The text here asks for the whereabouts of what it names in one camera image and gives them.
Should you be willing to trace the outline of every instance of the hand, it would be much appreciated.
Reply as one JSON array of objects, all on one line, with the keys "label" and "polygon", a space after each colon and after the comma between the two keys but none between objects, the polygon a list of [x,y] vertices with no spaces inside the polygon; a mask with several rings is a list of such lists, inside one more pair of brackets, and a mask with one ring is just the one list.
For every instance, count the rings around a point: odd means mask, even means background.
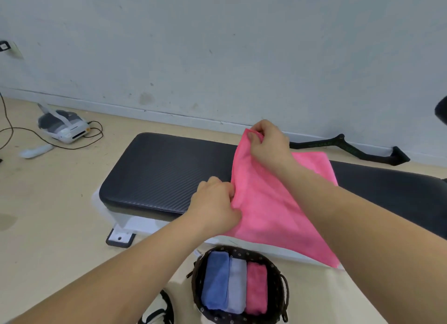
[{"label": "hand", "polygon": [[211,177],[208,182],[200,182],[185,215],[201,225],[206,239],[221,235],[235,227],[242,217],[239,210],[231,207],[233,196],[231,183]]},{"label": "hand", "polygon": [[263,134],[264,140],[261,143],[259,137],[250,132],[250,152],[273,175],[279,175],[284,165],[295,162],[289,149],[289,138],[275,124],[263,119],[251,129]]}]

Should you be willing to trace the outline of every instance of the white towel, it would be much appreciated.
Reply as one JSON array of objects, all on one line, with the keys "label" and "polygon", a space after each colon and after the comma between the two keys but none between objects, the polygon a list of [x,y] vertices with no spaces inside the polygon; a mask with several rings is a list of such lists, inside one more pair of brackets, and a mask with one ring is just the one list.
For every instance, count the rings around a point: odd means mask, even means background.
[{"label": "white towel", "polygon": [[247,297],[247,262],[230,258],[230,276],[228,278],[228,307],[226,312],[241,314],[245,310]]}]

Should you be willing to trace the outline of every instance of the towel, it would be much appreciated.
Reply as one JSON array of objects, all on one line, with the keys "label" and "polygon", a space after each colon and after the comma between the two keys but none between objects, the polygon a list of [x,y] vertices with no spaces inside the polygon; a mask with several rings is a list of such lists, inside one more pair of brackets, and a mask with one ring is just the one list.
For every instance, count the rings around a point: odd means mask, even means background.
[{"label": "towel", "polygon": [[202,303],[210,310],[225,310],[228,307],[228,278],[230,257],[227,252],[213,251],[208,256]]},{"label": "towel", "polygon": [[241,314],[245,310],[247,295],[247,261],[230,258],[228,279],[228,307],[226,312]]},{"label": "towel", "polygon": [[[282,183],[250,155],[253,130],[246,129],[236,149],[231,182],[232,207],[242,211],[241,222],[226,233],[252,243],[286,248],[332,267],[339,260],[307,219]],[[255,132],[260,140],[263,135]],[[323,152],[292,153],[295,160],[337,185],[332,166]]]},{"label": "towel", "polygon": [[265,265],[248,262],[245,312],[256,316],[266,313],[267,291],[267,268]]}]

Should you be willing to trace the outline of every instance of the light blue towel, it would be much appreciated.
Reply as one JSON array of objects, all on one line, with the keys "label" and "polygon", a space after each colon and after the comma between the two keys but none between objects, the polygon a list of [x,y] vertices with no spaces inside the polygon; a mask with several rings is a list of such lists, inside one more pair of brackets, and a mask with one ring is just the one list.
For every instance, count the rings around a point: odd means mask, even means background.
[{"label": "light blue towel", "polygon": [[247,297],[247,261],[230,258],[228,278],[228,307],[226,312],[241,314]]},{"label": "light blue towel", "polygon": [[228,278],[230,257],[227,252],[213,251],[208,256],[202,303],[210,310],[225,310],[228,307]]}]

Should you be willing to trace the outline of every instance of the forearm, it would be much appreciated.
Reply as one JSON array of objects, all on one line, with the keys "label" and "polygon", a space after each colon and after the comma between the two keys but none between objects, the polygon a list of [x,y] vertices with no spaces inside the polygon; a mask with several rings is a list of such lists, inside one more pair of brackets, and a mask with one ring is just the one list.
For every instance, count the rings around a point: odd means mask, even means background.
[{"label": "forearm", "polygon": [[447,322],[447,241],[294,162],[276,174],[388,322]]},{"label": "forearm", "polygon": [[37,304],[13,323],[135,324],[206,238],[187,214]]}]

